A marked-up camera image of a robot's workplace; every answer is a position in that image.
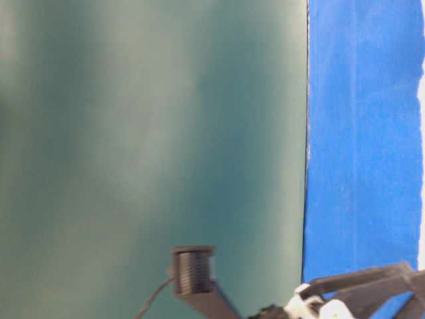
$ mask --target black cylindrical knob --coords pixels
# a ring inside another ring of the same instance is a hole
[[[177,294],[199,294],[213,289],[211,280],[214,248],[177,247],[172,251]]]

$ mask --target white plastic part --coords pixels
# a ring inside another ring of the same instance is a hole
[[[317,315],[311,310],[313,302],[323,303],[319,296],[312,296],[305,300],[299,295],[301,291],[308,288],[309,284],[302,284],[295,289],[294,297],[285,306],[286,313],[291,319],[355,319],[347,306],[340,300],[332,300],[324,304]]]
[[[288,302],[285,306],[286,313],[290,316],[290,318],[302,318],[302,319],[317,319],[317,315],[311,311],[309,305],[312,302],[320,302],[322,303],[322,299],[317,296],[310,297],[306,300],[301,299],[299,293],[309,287],[309,284],[302,284],[301,286],[295,289],[294,297]]]
[[[334,299],[320,308],[319,319],[354,319],[354,317],[342,301]]]

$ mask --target blue backdrop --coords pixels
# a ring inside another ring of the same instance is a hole
[[[304,280],[400,261],[416,267],[420,1],[311,0],[309,19]]]

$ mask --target green panel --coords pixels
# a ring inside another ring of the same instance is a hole
[[[0,0],[0,317],[132,318],[217,246],[243,315],[299,284],[306,5]],[[169,289],[146,318],[199,318]]]

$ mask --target black cable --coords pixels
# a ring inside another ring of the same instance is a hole
[[[173,280],[174,280],[174,277],[171,277],[171,278],[168,278],[165,282],[163,282],[161,286],[159,286],[157,290],[155,290],[155,292],[149,297],[149,299],[145,303],[145,306],[143,306],[143,308],[140,309],[140,311],[137,313],[134,319],[141,319],[144,316],[144,314],[149,310],[149,307],[151,306],[152,302],[155,300],[157,295],[161,292],[161,290],[163,290]]]

